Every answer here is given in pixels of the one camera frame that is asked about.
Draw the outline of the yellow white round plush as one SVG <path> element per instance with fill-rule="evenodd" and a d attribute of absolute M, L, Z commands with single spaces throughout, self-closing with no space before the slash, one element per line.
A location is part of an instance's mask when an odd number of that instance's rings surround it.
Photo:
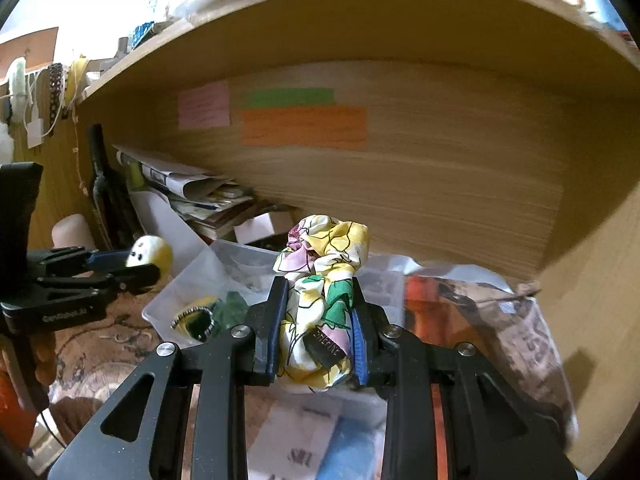
<path fill-rule="evenodd" d="M 126 260 L 126 267 L 145 266 L 152 264 L 160 270 L 160 277 L 164 278 L 171 270 L 172 249 L 161 237 L 143 235 L 132 245 Z"/>

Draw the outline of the black chain-pattern pouch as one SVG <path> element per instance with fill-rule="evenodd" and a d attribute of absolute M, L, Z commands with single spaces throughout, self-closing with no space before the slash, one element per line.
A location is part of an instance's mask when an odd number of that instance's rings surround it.
<path fill-rule="evenodd" d="M 206 342 L 217 329 L 214 308 L 211 306 L 187 307 L 174 316 L 170 327 L 193 340 Z"/>

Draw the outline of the floral yellow scrunchie cloth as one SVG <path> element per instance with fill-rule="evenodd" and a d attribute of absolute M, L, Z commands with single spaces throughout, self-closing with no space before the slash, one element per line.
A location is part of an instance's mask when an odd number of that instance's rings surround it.
<path fill-rule="evenodd" d="M 369 257 L 362 223 L 312 214 L 288 232 L 273 270 L 288 281 L 278 379 L 295 393 L 329 390 L 352 374 L 354 277 Z"/>

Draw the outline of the dark wine bottle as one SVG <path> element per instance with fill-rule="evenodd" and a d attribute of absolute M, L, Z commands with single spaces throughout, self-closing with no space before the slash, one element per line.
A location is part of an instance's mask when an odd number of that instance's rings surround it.
<path fill-rule="evenodd" d="M 100 124 L 88 129 L 93 169 L 91 197 L 99 226 L 111 250 L 129 249 L 143 235 L 122 175 L 108 161 Z"/>

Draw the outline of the clear plastic storage box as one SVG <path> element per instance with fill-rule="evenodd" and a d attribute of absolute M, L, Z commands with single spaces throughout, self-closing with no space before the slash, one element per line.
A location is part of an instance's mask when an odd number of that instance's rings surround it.
<path fill-rule="evenodd" d="M 238 245 L 220 240 L 203 250 L 179 269 L 174 278 L 142 310 L 142 316 L 155 328 L 158 336 L 190 348 L 197 342 L 171 327 L 174 317 L 193 301 L 207 296 L 219 299 L 228 292 L 238 292 L 249 304 L 264 301 L 276 276 L 273 271 L 277 254 L 269 250 Z M 404 322 L 404 274 L 388 270 L 386 260 L 377 255 L 356 274 L 364 299 L 382 307 L 388 320 L 401 325 Z M 287 404 L 320 411 L 339 408 L 341 415 L 361 419 L 375 426 L 386 413 L 386 403 L 371 389 L 352 390 L 341 385 L 326 392 L 301 392 L 275 382 L 260 388 L 261 394 L 270 394 Z"/>

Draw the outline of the green cloth piece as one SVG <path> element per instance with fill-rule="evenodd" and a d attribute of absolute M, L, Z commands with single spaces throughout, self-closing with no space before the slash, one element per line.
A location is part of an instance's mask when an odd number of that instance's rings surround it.
<path fill-rule="evenodd" d="M 220 330 L 228 330 L 243 324 L 248 312 L 248 304 L 238 293 L 230 290 L 224 299 L 219 299 L 214 307 L 214 320 Z"/>

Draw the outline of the rolled newspaper stack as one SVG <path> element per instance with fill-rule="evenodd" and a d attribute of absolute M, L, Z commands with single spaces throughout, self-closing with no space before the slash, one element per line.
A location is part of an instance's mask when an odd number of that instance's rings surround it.
<path fill-rule="evenodd" d="M 116 158 L 133 191 L 152 191 L 195 232 L 223 240 L 255 210 L 251 188 L 232 177 L 178 162 L 161 152 L 117 145 Z"/>

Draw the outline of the white paper card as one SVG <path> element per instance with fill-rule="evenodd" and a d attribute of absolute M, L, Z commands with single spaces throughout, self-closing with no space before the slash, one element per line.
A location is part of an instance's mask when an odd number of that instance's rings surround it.
<path fill-rule="evenodd" d="M 269 211 L 247 219 L 233 228 L 236 241 L 249 245 L 275 235 L 286 234 L 294 226 L 288 211 Z"/>

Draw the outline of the pink sticky note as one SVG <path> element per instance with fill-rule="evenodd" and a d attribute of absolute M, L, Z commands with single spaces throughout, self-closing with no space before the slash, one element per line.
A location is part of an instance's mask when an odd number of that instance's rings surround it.
<path fill-rule="evenodd" d="M 228 81 L 215 81 L 178 93 L 178 128 L 181 131 L 229 127 Z"/>

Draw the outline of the green sticky note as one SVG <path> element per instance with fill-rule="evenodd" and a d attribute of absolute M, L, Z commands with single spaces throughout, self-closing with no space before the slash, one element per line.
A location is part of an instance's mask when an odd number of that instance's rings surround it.
<path fill-rule="evenodd" d="M 243 102 L 247 110 L 334 104 L 334 90 L 322 87 L 259 89 L 248 92 Z"/>

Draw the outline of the orange sticky note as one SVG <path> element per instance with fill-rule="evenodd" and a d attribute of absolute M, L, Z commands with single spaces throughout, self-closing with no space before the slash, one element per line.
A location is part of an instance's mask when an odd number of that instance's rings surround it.
<path fill-rule="evenodd" d="M 247 146 L 360 150 L 368 142 L 368 131 L 368 111 L 359 106 L 256 108 L 242 113 L 241 138 Z"/>

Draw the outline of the wooden shelf board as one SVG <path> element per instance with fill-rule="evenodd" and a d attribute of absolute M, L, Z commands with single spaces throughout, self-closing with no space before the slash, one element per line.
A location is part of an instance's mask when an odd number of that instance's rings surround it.
<path fill-rule="evenodd" d="M 638 53 L 561 0 L 224 0 L 127 55 L 85 97 L 353 60 L 462 65 L 567 93 L 639 95 Z"/>

